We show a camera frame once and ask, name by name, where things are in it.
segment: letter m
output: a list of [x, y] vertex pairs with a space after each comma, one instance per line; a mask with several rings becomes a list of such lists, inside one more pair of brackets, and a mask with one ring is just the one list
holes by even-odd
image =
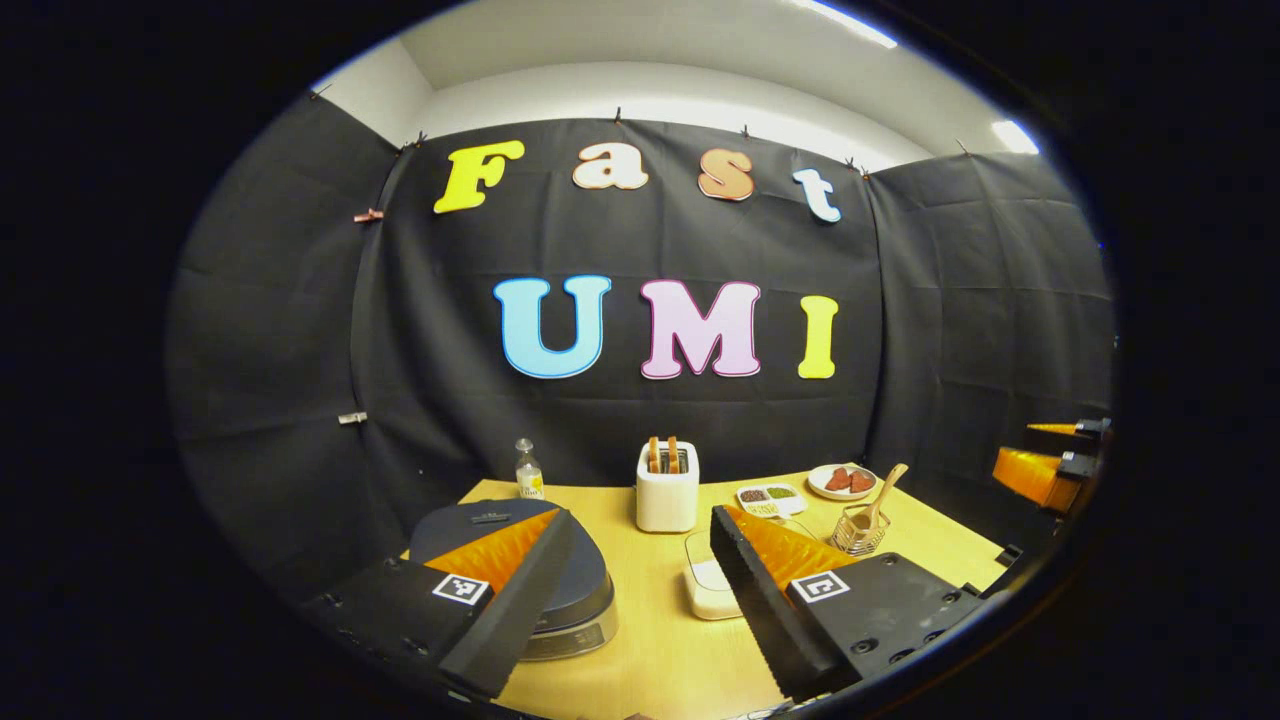
[[724, 283], [705, 316], [682, 282], [650, 281], [640, 288], [640, 295], [653, 309], [652, 350], [649, 360], [640, 365], [644, 377], [662, 380], [680, 375], [677, 342], [695, 375], [707, 369], [717, 345], [719, 357], [712, 365], [717, 375], [744, 377], [760, 372], [754, 338], [759, 287], [745, 282]]

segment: wire basket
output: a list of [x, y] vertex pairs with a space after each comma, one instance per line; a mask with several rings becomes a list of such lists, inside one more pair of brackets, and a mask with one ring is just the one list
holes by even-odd
[[859, 530], [854, 525], [854, 515], [870, 506], [872, 503], [863, 502], [845, 507], [840, 514], [840, 520], [836, 520], [836, 532], [831, 534], [831, 544], [855, 557], [876, 552], [876, 547], [884, 539], [884, 530], [888, 529], [891, 520], [882, 510], [878, 516], [879, 521], [874, 528]]

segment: white tray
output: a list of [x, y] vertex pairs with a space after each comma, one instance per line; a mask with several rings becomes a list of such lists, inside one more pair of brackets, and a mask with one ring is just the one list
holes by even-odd
[[[769, 495], [769, 488], [786, 488], [787, 492], [792, 493], [792, 497], [769, 497], [768, 500], [755, 500], [746, 501], [742, 500], [742, 493], [749, 489], [758, 489], [764, 495]], [[804, 496], [800, 495], [796, 488], [785, 483], [768, 483], [763, 486], [748, 486], [745, 488], [737, 488], [735, 493], [739, 505], [742, 510], [746, 510], [756, 518], [787, 518], [795, 515], [796, 512], [804, 512], [809, 507], [809, 502], [805, 501]]]

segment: black wall cloth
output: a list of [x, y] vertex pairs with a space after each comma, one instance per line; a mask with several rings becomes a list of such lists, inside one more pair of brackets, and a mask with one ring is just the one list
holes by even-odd
[[876, 173], [884, 374], [878, 473], [992, 541], [1034, 550], [1048, 515], [992, 475], [1028, 423], [1111, 406], [1115, 314], [1079, 201], [1036, 155], [937, 158]]
[[[436, 214], [460, 149], [520, 140], [484, 202]], [[581, 149], [626, 142], [649, 181], [586, 190]], [[710, 149], [745, 152], [753, 195], [698, 187]], [[832, 184], [835, 224], [792, 173]], [[376, 223], [352, 217], [383, 210]], [[872, 176], [692, 126], [575, 119], [433, 138], [399, 155], [323, 97], [301, 99], [228, 172], [177, 275], [168, 347], [192, 482], [250, 564], [285, 594], [398, 555], [425, 514], [481, 477], [512, 479], [520, 437], [548, 483], [630, 486], [649, 436], [695, 443], [703, 482], [865, 456], [996, 542], [1047, 520], [991, 478], [1029, 421], [1108, 406], [1110, 292], [1079, 208], [1038, 158], [946, 158]], [[603, 350], [539, 379], [508, 363], [494, 286], [550, 283], [540, 332], [576, 337], [573, 275], [605, 275]], [[754, 306], [759, 373], [650, 350], [641, 286], [681, 281], [703, 314], [728, 282]], [[801, 378], [805, 296], [840, 305], [827, 379]], [[717, 357], [717, 348], [712, 360]], [[339, 425], [362, 410], [367, 421]]]

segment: wooden table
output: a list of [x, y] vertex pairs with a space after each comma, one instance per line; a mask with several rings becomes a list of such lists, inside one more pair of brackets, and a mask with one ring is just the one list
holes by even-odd
[[[809, 502], [792, 519], [826, 541], [850, 503], [815, 495], [806, 477], [808, 471], [703, 484], [699, 521], [691, 532], [710, 527], [712, 506], [736, 503], [737, 488], [786, 483]], [[518, 664], [499, 705], [553, 720], [622, 720], [636, 712], [658, 720], [719, 720], [786, 700], [745, 619], [701, 620], [692, 614], [681, 577], [687, 533], [636, 528], [631, 487], [545, 486], [545, 493], [573, 514], [604, 555], [617, 588], [618, 632], [604, 647], [577, 657]], [[480, 480], [460, 502], [517, 495], [516, 483]], [[881, 507], [892, 527], [877, 553], [899, 552], [948, 583], [979, 589], [1004, 571], [996, 562], [998, 546], [906, 492], [895, 489]]]

